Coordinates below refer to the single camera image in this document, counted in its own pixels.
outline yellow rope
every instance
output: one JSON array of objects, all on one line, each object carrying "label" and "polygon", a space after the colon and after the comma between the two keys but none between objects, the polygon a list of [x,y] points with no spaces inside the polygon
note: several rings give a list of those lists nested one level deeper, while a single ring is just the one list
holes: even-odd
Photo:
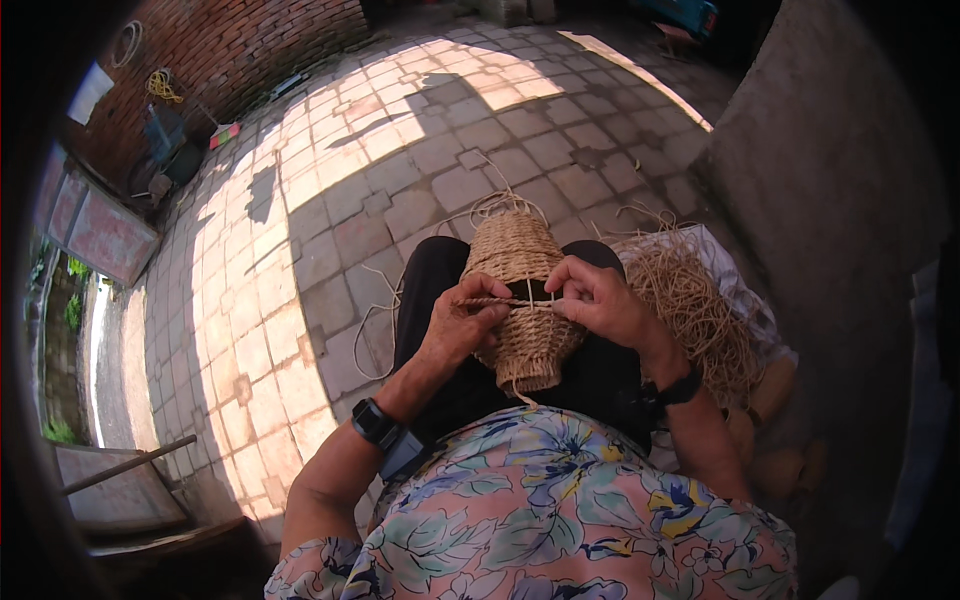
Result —
[{"label": "yellow rope", "polygon": [[154,71],[147,79],[147,91],[164,100],[173,100],[177,104],[183,102],[183,97],[174,93],[170,85],[170,75],[164,71]]}]

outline hand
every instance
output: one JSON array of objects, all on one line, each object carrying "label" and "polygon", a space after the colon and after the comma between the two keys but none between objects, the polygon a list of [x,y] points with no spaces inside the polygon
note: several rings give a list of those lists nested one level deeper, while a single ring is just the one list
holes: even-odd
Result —
[{"label": "hand", "polygon": [[481,344],[488,347],[496,344],[491,329],[510,313],[506,304],[493,304],[470,314],[466,306],[457,306],[456,302],[490,296],[510,298],[512,295],[503,282],[482,273],[475,273],[446,290],[434,302],[430,325],[416,357],[427,368],[452,375]]},{"label": "hand", "polygon": [[555,313],[615,344],[635,349],[645,369],[660,371],[659,365],[669,362],[671,371],[678,367],[684,370],[683,349],[670,329],[615,269],[600,269],[576,256],[567,256],[543,286],[548,294],[561,288],[564,297],[553,302]]}]

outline paved ground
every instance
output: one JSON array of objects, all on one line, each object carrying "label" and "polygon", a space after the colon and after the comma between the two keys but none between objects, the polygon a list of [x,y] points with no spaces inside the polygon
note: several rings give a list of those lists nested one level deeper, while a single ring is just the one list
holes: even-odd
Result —
[{"label": "paved ground", "polygon": [[[715,120],[735,88],[656,48],[627,58],[550,28],[480,23],[393,45],[248,118],[175,198],[147,273],[157,436],[198,435],[171,475],[201,519],[243,513],[267,543],[303,462],[378,387],[352,348],[390,292],[362,265],[396,283],[435,224],[504,185],[472,149],[544,210],[561,244],[595,237],[594,223],[646,227],[616,209],[697,211],[683,171],[711,126],[693,106]],[[440,233],[469,241],[472,229],[459,218]],[[391,367],[390,322],[380,312],[363,330],[368,373]]]}]

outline floral blouse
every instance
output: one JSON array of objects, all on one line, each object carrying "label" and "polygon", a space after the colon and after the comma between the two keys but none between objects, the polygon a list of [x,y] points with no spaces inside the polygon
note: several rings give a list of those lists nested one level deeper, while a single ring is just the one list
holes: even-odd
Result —
[{"label": "floral blouse", "polygon": [[752,504],[652,468],[617,431],[541,407],[448,436],[381,496],[363,545],[309,541],[266,598],[782,598],[793,531]]}]

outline black pants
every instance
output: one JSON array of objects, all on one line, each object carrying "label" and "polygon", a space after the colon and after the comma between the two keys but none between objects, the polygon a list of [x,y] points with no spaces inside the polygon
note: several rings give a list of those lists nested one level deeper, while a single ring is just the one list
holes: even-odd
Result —
[{"label": "black pants", "polygon": [[[598,267],[613,267],[623,275],[623,265],[604,244],[582,240],[567,244],[573,254]],[[434,301],[460,281],[470,246],[452,237],[429,237],[417,246],[407,262],[396,324],[395,369],[420,348]],[[533,400],[583,413],[615,427],[645,449],[650,449],[649,418],[640,399],[640,363],[636,352],[610,340],[588,334],[562,367],[560,385],[533,392]],[[457,369],[413,423],[418,436],[438,440],[464,425],[522,402],[496,387],[493,371],[470,356]]]}]

